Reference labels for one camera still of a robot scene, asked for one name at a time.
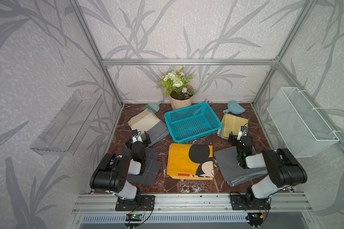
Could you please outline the teal plastic basket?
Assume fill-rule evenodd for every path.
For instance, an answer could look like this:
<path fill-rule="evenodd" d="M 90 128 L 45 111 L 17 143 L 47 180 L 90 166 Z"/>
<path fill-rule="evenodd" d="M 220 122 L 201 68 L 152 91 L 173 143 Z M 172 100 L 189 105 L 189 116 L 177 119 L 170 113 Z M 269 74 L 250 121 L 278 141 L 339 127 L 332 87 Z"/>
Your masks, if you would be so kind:
<path fill-rule="evenodd" d="M 176 143 L 186 143 L 222 128 L 222 123 L 208 103 L 199 103 L 164 114 L 170 135 Z"/>

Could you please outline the yellow cartoon mouse pillowcase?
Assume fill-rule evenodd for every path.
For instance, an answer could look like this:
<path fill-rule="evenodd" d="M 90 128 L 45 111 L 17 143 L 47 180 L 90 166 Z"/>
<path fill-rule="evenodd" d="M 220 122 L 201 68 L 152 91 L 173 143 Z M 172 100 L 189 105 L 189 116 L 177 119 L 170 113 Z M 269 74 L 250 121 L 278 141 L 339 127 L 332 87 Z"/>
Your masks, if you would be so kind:
<path fill-rule="evenodd" d="M 166 174 L 173 179 L 213 180 L 213 147 L 170 144 Z"/>

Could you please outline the dark grey checked pillowcase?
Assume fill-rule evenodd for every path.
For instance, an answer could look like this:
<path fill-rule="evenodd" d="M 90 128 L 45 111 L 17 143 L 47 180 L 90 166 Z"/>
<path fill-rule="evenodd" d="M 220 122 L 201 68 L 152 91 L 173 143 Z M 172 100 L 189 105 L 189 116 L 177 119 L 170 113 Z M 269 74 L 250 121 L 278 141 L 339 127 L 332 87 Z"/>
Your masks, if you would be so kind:
<path fill-rule="evenodd" d="M 130 183 L 153 186 L 158 172 L 161 168 L 162 162 L 158 160 L 159 152 L 154 148 L 146 148 L 146 162 L 145 169 L 141 175 L 131 175 L 127 176 L 127 181 Z"/>

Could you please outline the pale yellow zigzag pillowcase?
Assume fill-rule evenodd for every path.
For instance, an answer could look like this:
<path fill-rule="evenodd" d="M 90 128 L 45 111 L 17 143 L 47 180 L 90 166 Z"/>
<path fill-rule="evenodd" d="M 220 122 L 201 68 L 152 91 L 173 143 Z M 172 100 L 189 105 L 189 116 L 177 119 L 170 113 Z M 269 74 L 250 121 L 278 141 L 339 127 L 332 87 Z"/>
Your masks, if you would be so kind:
<path fill-rule="evenodd" d="M 231 133 L 238 136 L 241 127 L 248 123 L 248 119 L 231 114 L 224 114 L 221 123 L 222 128 L 218 130 L 217 135 L 221 138 L 228 139 Z"/>

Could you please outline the plain grey pillowcase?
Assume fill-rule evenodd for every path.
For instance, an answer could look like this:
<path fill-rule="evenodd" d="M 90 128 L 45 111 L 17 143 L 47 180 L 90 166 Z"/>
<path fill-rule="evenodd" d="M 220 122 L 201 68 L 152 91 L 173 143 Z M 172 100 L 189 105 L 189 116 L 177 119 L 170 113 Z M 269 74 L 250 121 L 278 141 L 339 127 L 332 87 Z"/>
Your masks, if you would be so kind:
<path fill-rule="evenodd" d="M 218 150 L 213 154 L 218 163 L 224 181 L 226 181 L 230 187 L 241 185 L 268 174 L 265 168 L 242 168 L 237 160 L 237 147 Z"/>

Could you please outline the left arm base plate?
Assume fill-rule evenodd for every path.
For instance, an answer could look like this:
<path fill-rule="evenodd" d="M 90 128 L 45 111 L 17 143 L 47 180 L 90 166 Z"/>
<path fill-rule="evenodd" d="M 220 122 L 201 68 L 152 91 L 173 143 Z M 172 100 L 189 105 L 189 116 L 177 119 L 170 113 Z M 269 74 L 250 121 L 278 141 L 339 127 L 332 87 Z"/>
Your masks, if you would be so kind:
<path fill-rule="evenodd" d="M 134 199 L 118 198 L 115 211 L 153 211 L 154 206 L 154 195 L 141 195 Z"/>

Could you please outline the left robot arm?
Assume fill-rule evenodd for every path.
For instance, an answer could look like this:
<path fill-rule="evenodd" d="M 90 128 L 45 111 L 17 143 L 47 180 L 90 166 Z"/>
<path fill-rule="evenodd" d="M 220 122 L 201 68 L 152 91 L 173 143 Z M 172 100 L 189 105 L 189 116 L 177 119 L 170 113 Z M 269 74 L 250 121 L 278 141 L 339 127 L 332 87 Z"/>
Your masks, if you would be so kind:
<path fill-rule="evenodd" d="M 140 191 L 127 181 L 127 176 L 144 173 L 147 161 L 145 149 L 150 143 L 147 132 L 132 130 L 131 137 L 125 142 L 130 154 L 105 154 L 91 176 L 90 188 L 109 191 L 124 200 L 136 200 Z"/>

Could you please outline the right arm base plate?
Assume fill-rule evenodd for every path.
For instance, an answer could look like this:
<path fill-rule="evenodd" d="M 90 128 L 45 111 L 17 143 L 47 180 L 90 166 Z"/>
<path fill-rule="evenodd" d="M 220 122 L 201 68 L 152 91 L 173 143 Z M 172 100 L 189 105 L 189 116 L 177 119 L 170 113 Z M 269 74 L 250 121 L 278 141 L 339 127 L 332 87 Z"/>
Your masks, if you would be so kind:
<path fill-rule="evenodd" d="M 229 194 L 230 203 L 232 210 L 270 210 L 270 202 L 268 198 L 258 199 L 253 196 L 253 194 Z"/>

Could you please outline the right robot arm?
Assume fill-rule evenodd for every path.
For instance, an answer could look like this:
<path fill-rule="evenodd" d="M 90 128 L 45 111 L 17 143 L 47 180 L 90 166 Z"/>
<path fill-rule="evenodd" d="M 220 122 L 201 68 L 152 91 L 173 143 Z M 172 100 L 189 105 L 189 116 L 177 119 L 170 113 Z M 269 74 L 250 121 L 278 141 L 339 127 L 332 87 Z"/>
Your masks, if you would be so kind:
<path fill-rule="evenodd" d="M 228 140 L 237 147 L 238 164 L 243 169 L 265 168 L 268 175 L 249 187 L 247 201 L 264 200 L 291 186 L 307 182 L 307 173 L 287 148 L 264 150 L 253 154 L 253 139 L 247 133 L 229 134 Z"/>

